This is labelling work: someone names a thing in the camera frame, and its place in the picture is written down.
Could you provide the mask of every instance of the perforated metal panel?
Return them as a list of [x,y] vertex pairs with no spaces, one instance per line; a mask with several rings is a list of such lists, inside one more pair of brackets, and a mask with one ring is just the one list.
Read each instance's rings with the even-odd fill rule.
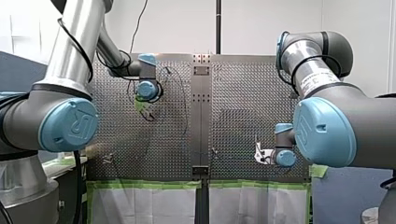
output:
[[94,64],[92,91],[100,125],[87,151],[89,179],[191,179],[191,56],[169,57],[157,57],[164,96],[152,105],[152,122],[134,108],[133,83],[128,97],[127,80],[110,77],[101,64]]
[[291,122],[296,104],[291,87],[277,76],[275,57],[213,56],[211,61],[211,178],[306,181],[308,165],[300,154],[291,169],[254,160],[255,138],[263,148],[274,148],[275,125]]
[[[100,126],[88,150],[89,179],[191,180],[192,164],[207,164],[206,157],[212,179],[307,181],[308,166],[301,155],[290,170],[254,161],[255,138],[273,148],[275,125],[291,121],[296,104],[290,99],[291,87],[277,77],[274,57],[210,55],[207,76],[194,74],[192,55],[157,59],[164,97],[153,105],[154,122],[134,109],[126,94],[128,81],[110,77],[95,64],[92,93]],[[165,66],[171,67],[171,75]],[[201,112],[193,118],[195,110]],[[207,131],[206,148],[201,138]],[[191,162],[191,155],[202,158]]]

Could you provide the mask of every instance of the green tape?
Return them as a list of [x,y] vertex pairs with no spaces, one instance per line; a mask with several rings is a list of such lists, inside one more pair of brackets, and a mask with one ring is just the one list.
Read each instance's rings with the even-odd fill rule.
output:
[[59,165],[76,165],[76,161],[74,158],[71,159],[61,159],[61,161],[58,162]]
[[309,189],[309,183],[277,183],[272,181],[254,180],[211,180],[209,187],[212,189],[238,189],[242,187],[253,187],[261,189]]
[[83,203],[85,203],[85,202],[87,202],[87,199],[88,199],[87,193],[83,194],[82,197],[81,197],[81,201],[82,201]]
[[134,98],[134,108],[138,112],[143,112],[149,108],[149,103],[141,102],[135,97]]
[[329,167],[325,165],[316,165],[313,164],[312,166],[309,167],[309,171],[312,177],[315,178],[323,178],[323,176],[326,175],[327,169]]
[[201,187],[201,182],[159,182],[118,179],[111,181],[88,181],[87,187],[88,189],[198,189]]

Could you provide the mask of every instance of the white cloth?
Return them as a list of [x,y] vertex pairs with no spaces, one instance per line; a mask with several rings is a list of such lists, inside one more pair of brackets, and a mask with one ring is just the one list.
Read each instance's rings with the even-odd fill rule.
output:
[[195,189],[96,189],[91,224],[194,224]]
[[305,224],[306,189],[255,187],[209,190],[210,223]]

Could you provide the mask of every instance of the cable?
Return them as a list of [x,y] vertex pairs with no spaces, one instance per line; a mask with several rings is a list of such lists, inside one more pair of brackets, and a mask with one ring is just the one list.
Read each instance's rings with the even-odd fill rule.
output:
[[288,35],[289,32],[285,31],[282,33],[282,35],[279,38],[279,42],[277,43],[277,54],[276,54],[276,71],[277,71],[277,75],[279,76],[279,78],[286,84],[291,86],[291,82],[287,81],[281,74],[280,74],[280,70],[282,68],[281,66],[281,51],[283,48],[283,41],[286,35]]
[[330,59],[330,60],[334,61],[334,62],[335,62],[335,65],[337,65],[337,69],[338,69],[338,73],[336,74],[336,76],[337,76],[337,77],[340,77],[340,76],[341,76],[341,73],[342,73],[341,64],[340,64],[334,57],[332,57],[332,56],[330,56],[330,55],[315,55],[315,56],[311,56],[311,57],[304,58],[304,59],[302,59],[299,63],[297,63],[297,65],[294,67],[294,70],[293,70],[293,72],[291,73],[291,77],[290,77],[291,86],[293,87],[293,90],[294,90],[294,92],[295,92],[297,95],[299,95],[299,93],[297,92],[296,85],[295,85],[295,82],[294,82],[294,78],[295,78],[295,76],[296,76],[297,70],[298,70],[298,69],[301,67],[301,65],[303,65],[304,63],[309,62],[309,61],[311,61],[311,60],[313,60],[313,59],[316,59],[316,58]]
[[[232,171],[230,170],[229,163],[226,162],[226,160],[224,160],[223,156],[224,155],[220,155],[219,152],[217,150],[215,150],[214,148],[212,148],[210,150],[210,159],[209,159],[209,172],[207,174],[207,181],[210,182],[210,180],[212,180],[212,175],[213,175],[213,161],[214,160],[218,160],[220,163],[222,163],[224,165],[224,168],[227,170],[228,173],[232,173]],[[202,155],[205,154],[209,154],[209,153],[204,153],[204,152],[198,152]]]
[[277,170],[275,175],[287,175],[292,170],[292,166],[291,167],[277,166],[277,168],[279,168],[279,169]]
[[[169,80],[169,77],[170,77],[170,76],[163,75],[163,71],[165,71],[165,70],[166,70],[166,73],[167,73],[168,75],[171,75],[171,74],[172,74],[171,71],[169,70],[169,68],[168,68],[167,66],[163,67],[163,68],[160,70],[160,72],[158,73],[160,78],[165,77],[165,80],[162,81],[163,90],[164,90],[165,88],[167,88],[168,80]],[[167,101],[166,101],[166,99],[167,99],[167,98],[166,98],[166,95],[165,95],[165,96],[163,97],[164,106],[162,107],[162,112],[163,112],[163,113],[161,112],[161,117],[163,117],[163,119],[162,119],[162,121],[161,121],[161,125],[163,125],[163,122],[165,121],[165,118],[166,118],[166,115],[167,115],[167,110],[166,110]]]
[[187,132],[187,130],[189,128],[189,118],[188,118],[188,114],[187,114],[187,99],[186,99],[186,91],[184,89],[183,79],[181,78],[181,74],[175,68],[170,67],[170,66],[166,66],[165,69],[167,70],[168,75],[172,75],[173,74],[173,72],[170,71],[169,69],[174,70],[174,73],[178,76],[178,79],[180,81],[179,82],[179,86],[180,86],[182,94],[183,94],[184,114],[186,115],[186,118],[185,118],[186,119],[186,126],[185,126],[183,134],[186,134],[186,132]]
[[142,19],[143,13],[145,13],[148,2],[149,2],[149,0],[146,0],[145,5],[143,6],[143,9],[140,12],[139,18],[137,19],[137,25],[136,25],[136,29],[134,30],[134,35],[132,37],[132,43],[131,43],[131,49],[129,50],[129,53],[132,53],[132,49],[134,48],[134,37],[136,36],[137,31],[139,30],[140,20]]
[[386,180],[384,182],[381,183],[381,185],[379,187],[381,187],[381,189],[389,189],[389,185],[393,184],[396,182],[396,177],[393,177],[389,180]]
[[389,93],[384,95],[376,96],[375,98],[396,98],[396,93]]
[[129,80],[128,82],[128,86],[126,88],[126,95],[128,96],[128,100],[131,104],[134,104],[134,101],[131,98],[131,93],[130,93],[130,89],[131,89],[131,83],[134,84],[134,80]]
[[147,116],[142,111],[139,111],[139,113],[142,116],[142,118],[148,122],[153,122],[153,121],[157,120],[150,112],[148,112]]
[[108,65],[105,61],[102,60],[102,58],[100,57],[98,51],[96,51],[96,57],[98,58],[99,63],[101,63],[102,65],[104,65],[105,67],[107,67],[107,68],[109,68],[109,69],[119,69],[119,68],[123,68],[123,67],[125,67],[125,66],[128,66],[128,65],[132,62],[131,55],[129,55],[127,52],[125,52],[125,51],[123,51],[123,50],[119,50],[119,52],[125,54],[125,55],[128,57],[128,62],[127,62],[126,65],[124,64],[124,63],[125,63],[125,60],[124,60],[124,61],[122,62],[122,64],[120,64],[119,66],[110,66],[110,65]]
[[82,168],[81,168],[81,160],[78,151],[73,152],[76,161],[76,170],[77,170],[77,200],[76,200],[76,210],[73,218],[73,224],[79,223],[79,217],[81,215],[81,206],[82,206]]
[[4,205],[0,202],[0,212],[4,217],[4,220],[6,221],[7,224],[14,224],[12,221],[11,216],[9,215],[9,212],[7,209],[4,207]]
[[6,97],[0,98],[0,105],[4,102],[6,102],[7,100],[13,99],[17,96],[21,96],[23,95],[23,93],[16,93],[16,94],[12,94],[12,95],[8,95]]
[[20,100],[24,100],[27,99],[29,96],[29,93],[22,93],[22,94],[16,94],[16,95],[12,95],[7,97],[6,100],[3,101],[3,99],[0,101],[0,110],[5,108],[8,105],[12,105],[17,103]]
[[88,69],[90,70],[90,77],[88,78],[88,82],[91,82],[93,79],[93,67],[92,67],[92,62],[90,58],[88,57],[87,53],[85,52],[84,48],[78,43],[78,41],[70,34],[70,32],[67,30],[67,28],[64,26],[64,22],[62,21],[62,18],[58,19],[59,25],[62,27],[64,32],[72,39],[72,41],[76,44],[78,52],[81,54],[81,56],[84,58],[85,62],[88,65]]

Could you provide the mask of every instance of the blue joint cap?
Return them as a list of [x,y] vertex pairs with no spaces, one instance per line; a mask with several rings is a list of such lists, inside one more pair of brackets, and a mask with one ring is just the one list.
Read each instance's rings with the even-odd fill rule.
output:
[[154,66],[157,65],[157,60],[155,59],[155,55],[154,54],[139,54],[137,59],[140,62],[143,62],[143,63],[148,63],[148,64],[151,64],[151,65],[154,65]]
[[154,99],[158,94],[158,88],[150,81],[142,81],[137,86],[137,96],[144,101]]
[[83,149],[93,138],[98,125],[94,105],[82,98],[68,99],[47,114],[41,123],[38,140],[50,152]]
[[282,150],[276,155],[276,163],[283,167],[291,167],[297,162],[296,154],[290,150]]
[[275,133],[283,133],[293,129],[293,125],[291,123],[278,123],[275,126]]
[[355,133],[344,113],[319,97],[302,100],[294,112],[294,131],[302,155],[316,164],[345,167],[356,156]]

